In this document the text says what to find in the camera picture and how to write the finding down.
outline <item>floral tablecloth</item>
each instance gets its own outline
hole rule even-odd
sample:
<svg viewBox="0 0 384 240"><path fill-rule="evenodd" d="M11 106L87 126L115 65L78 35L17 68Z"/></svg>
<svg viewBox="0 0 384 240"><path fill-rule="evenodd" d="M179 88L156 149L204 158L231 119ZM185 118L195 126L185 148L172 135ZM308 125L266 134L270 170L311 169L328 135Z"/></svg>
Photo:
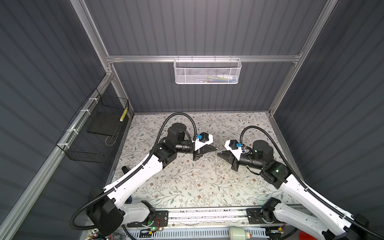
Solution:
<svg viewBox="0 0 384 240"><path fill-rule="evenodd" d="M190 116L196 123L197 132L212 134L213 145L220 150L225 150L226 140L239 140L241 131L249 125L262 127L279 145L266 113L208 113ZM166 114L134 116L114 180L123 175L122 166L132 168L144 158L153 146L166 117ZM166 136L166 130L174 122L184 123L193 136L190 121L184 116L175 116L164 128L162 137ZM252 146L253 141L259 139L268 140L262 132L249 129L243 137L243 143ZM276 151L274 157L282 162ZM132 197L134 202L147 200L156 208L261 205L270 197L287 204L297 203L291 196L268 184L260 176L250 173L245 167L240 166L238 172L231 170L230 165L217 157L216 152L206 154L196 162L192 161L192 154L179 153L163 171L141 185Z"/></svg>

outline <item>dark gray wall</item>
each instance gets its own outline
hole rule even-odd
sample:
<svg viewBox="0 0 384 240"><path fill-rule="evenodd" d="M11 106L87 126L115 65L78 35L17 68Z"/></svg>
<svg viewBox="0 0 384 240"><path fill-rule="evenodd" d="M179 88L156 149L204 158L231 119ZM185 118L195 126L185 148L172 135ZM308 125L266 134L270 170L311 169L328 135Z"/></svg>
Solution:
<svg viewBox="0 0 384 240"><path fill-rule="evenodd" d="M384 1L339 1L275 114L304 180L384 234Z"/></svg>
<svg viewBox="0 0 384 240"><path fill-rule="evenodd" d="M1 1L0 62L2 222L105 71L69 1ZM64 159L15 239L65 235L65 211L83 204L83 190L104 181L107 171Z"/></svg>
<svg viewBox="0 0 384 240"><path fill-rule="evenodd" d="M297 54L324 0L87 0L110 55Z"/></svg>
<svg viewBox="0 0 384 240"><path fill-rule="evenodd" d="M268 110L292 63L243 63L238 84L176 84L172 63L115 63L135 112Z"/></svg>

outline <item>corrugated wall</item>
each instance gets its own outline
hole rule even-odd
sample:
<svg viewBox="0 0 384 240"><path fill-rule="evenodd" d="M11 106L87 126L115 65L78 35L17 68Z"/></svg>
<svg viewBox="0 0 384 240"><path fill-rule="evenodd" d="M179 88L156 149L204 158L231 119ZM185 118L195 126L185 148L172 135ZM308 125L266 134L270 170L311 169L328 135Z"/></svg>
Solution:
<svg viewBox="0 0 384 240"><path fill-rule="evenodd" d="M383 1L339 1L275 114L304 180L382 235L383 20Z"/></svg>
<svg viewBox="0 0 384 240"><path fill-rule="evenodd" d="M243 63L238 84L176 84L172 63L115 63L135 112L268 110L292 63Z"/></svg>
<svg viewBox="0 0 384 240"><path fill-rule="evenodd" d="M293 55L302 48L324 2L87 0L86 4L110 55ZM172 64L115 63L135 112L268 110L290 66L243 63L236 85L180 86L175 84Z"/></svg>
<svg viewBox="0 0 384 240"><path fill-rule="evenodd" d="M69 1L1 1L0 59L2 222L105 71ZM74 239L70 214L104 174L64 159L14 239Z"/></svg>

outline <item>black wire basket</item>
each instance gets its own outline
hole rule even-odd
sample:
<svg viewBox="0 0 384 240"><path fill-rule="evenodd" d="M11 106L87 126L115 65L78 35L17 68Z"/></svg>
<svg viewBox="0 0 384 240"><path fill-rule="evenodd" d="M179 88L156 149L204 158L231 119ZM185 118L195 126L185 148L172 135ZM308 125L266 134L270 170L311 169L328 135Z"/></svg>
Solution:
<svg viewBox="0 0 384 240"><path fill-rule="evenodd" d="M71 160L108 163L113 161L127 126L128 99L98 95L76 126L70 130L66 143L57 143ZM98 132L108 120L109 133Z"/></svg>

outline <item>red object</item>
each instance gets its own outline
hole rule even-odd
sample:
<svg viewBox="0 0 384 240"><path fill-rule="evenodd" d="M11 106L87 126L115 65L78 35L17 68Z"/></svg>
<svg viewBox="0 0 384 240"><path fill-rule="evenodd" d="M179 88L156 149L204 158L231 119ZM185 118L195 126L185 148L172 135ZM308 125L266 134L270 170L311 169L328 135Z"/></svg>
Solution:
<svg viewBox="0 0 384 240"><path fill-rule="evenodd" d="M306 232L300 231L299 232L299 240L317 240L313 236L309 235Z"/></svg>

